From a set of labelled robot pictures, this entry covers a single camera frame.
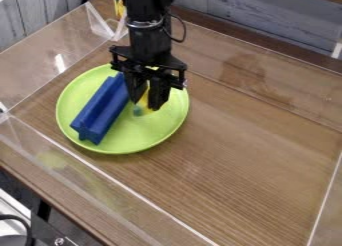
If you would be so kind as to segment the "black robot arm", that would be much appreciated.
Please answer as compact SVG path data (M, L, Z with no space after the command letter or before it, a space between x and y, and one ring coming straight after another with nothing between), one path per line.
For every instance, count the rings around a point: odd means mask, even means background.
M187 64L171 53L171 18L174 0L123 0L130 45L112 46L112 69L124 74L128 96L138 103L148 93L148 108L159 110L168 101L171 89L184 87Z

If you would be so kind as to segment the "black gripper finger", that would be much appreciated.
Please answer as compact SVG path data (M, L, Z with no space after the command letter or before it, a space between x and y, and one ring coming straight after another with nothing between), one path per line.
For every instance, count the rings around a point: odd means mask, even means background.
M154 77L150 80L148 90L148 108L154 111L159 110L168 101L171 85L167 80Z
M138 103L147 90L147 79L136 73L126 73L124 79L130 99L134 103Z

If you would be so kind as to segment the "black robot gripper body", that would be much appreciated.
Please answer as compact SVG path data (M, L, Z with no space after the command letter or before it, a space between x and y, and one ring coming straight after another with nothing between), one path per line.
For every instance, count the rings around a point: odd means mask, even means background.
M172 37L171 22L159 24L127 24L128 45L112 45L112 68L143 80L154 77L166 81L168 87L183 89L187 65L171 53L172 42L184 39Z

